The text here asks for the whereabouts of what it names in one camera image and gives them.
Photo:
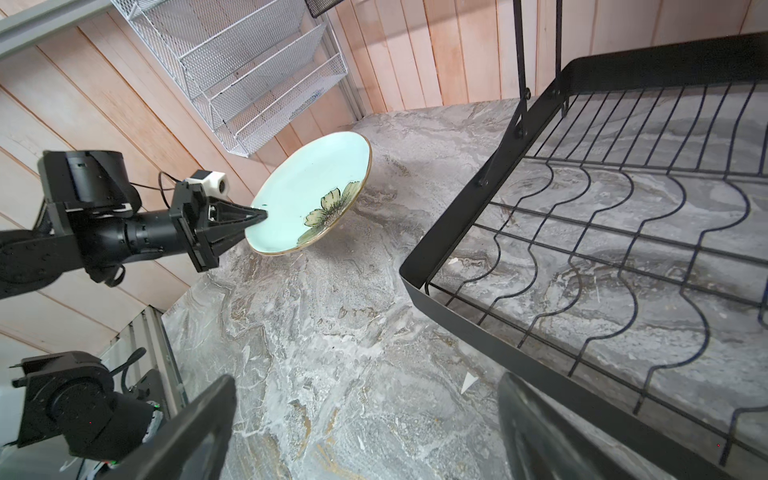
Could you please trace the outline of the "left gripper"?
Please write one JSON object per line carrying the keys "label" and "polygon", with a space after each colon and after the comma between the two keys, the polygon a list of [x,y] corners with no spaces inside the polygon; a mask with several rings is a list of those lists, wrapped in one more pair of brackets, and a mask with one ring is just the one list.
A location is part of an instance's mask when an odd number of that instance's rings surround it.
{"label": "left gripper", "polygon": [[[250,226],[265,221],[268,213],[225,200],[211,200],[199,183],[176,184],[169,208],[177,238],[198,272],[219,266],[218,257],[246,238]],[[207,238],[208,222],[227,227]]]}

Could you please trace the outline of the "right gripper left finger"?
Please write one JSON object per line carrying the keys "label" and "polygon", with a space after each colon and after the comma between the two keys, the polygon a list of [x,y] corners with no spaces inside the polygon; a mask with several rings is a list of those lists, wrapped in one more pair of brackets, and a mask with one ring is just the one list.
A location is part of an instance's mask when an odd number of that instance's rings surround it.
{"label": "right gripper left finger", "polygon": [[234,377],[224,374],[106,479],[218,479],[237,409]]}

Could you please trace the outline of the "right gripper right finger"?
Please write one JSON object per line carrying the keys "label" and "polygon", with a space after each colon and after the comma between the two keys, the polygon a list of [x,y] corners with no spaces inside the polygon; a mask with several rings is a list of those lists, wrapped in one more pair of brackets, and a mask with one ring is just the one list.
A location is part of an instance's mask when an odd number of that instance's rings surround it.
{"label": "right gripper right finger", "polygon": [[515,479],[630,479],[518,376],[498,383],[501,437]]}

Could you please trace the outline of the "light green flower plate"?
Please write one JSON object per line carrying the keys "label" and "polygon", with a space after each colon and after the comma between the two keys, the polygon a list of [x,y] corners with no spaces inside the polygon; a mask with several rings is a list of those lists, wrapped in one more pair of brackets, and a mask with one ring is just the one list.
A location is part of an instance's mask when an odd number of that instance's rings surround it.
{"label": "light green flower plate", "polygon": [[251,203],[267,212],[264,221],[245,230],[251,249],[284,255],[320,240],[362,192],[372,160],[369,141],[351,131],[323,136],[295,151]]}

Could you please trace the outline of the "black wire dish rack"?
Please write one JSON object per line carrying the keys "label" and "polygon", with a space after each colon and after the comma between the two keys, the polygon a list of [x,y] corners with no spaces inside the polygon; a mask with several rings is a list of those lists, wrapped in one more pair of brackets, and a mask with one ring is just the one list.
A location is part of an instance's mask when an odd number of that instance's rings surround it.
{"label": "black wire dish rack", "polygon": [[766,3],[504,1],[492,39],[518,98],[413,303],[630,479],[765,478]]}

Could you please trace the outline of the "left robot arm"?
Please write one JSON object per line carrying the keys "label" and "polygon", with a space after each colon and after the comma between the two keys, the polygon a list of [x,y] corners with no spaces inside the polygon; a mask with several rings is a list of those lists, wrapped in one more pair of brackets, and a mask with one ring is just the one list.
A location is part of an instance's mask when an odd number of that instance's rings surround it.
{"label": "left robot arm", "polygon": [[[44,199],[35,225],[1,235],[3,298],[75,270],[116,287],[127,264],[179,254],[204,272],[267,218],[229,201],[218,172],[179,181],[164,209],[147,212],[119,152],[48,151],[38,168]],[[108,369],[94,355],[69,351],[23,359],[20,368],[13,381],[25,392],[18,447],[61,436],[75,457],[120,462],[162,424],[162,408],[127,387],[125,366]]]}

